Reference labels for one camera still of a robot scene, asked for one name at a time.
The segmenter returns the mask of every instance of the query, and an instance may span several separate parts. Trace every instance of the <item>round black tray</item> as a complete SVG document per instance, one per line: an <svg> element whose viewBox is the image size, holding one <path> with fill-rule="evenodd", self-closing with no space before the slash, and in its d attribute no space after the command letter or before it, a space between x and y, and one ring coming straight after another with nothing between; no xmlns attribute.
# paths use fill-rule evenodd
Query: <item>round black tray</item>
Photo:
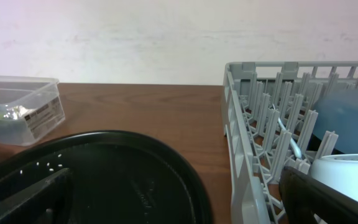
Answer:
<svg viewBox="0 0 358 224"><path fill-rule="evenodd" d="M64 168L73 182L73 223L213 222L189 163L164 143L126 131L67 136L3 162L0 202Z"/></svg>

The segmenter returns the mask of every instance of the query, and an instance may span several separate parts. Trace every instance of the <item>white bowl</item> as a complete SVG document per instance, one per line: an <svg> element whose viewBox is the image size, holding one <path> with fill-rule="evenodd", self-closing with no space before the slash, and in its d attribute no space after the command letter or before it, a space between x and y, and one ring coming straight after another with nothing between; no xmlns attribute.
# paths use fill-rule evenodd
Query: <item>white bowl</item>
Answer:
<svg viewBox="0 0 358 224"><path fill-rule="evenodd" d="M358 201L358 154L323 156L313 162L310 176Z"/></svg>

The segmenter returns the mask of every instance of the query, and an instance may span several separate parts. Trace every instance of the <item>wooden table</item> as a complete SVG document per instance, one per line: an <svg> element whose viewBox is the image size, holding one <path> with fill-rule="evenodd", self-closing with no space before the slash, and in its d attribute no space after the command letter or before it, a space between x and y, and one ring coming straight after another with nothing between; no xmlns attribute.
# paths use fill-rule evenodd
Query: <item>wooden table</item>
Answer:
<svg viewBox="0 0 358 224"><path fill-rule="evenodd" d="M41 142L101 129L155 137L197 170L215 223L230 223L231 178L221 86L59 84L66 120ZM27 147L0 145L0 162Z"/></svg>

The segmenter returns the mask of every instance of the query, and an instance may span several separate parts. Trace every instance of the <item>dish rack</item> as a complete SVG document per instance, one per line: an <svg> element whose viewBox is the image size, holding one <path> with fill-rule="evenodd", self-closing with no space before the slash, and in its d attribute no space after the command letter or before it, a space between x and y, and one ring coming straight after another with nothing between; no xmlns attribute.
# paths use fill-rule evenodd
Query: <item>dish rack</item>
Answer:
<svg viewBox="0 0 358 224"><path fill-rule="evenodd" d="M277 75L259 78L260 68ZM316 76L327 69L328 77ZM313 105L331 92L358 88L357 71L358 62L226 64L221 109L231 165L232 223L285 223L278 192L282 169L291 166L307 174L315 159L332 153L338 138L334 130L326 131L317 151L307 150L318 117Z"/></svg>

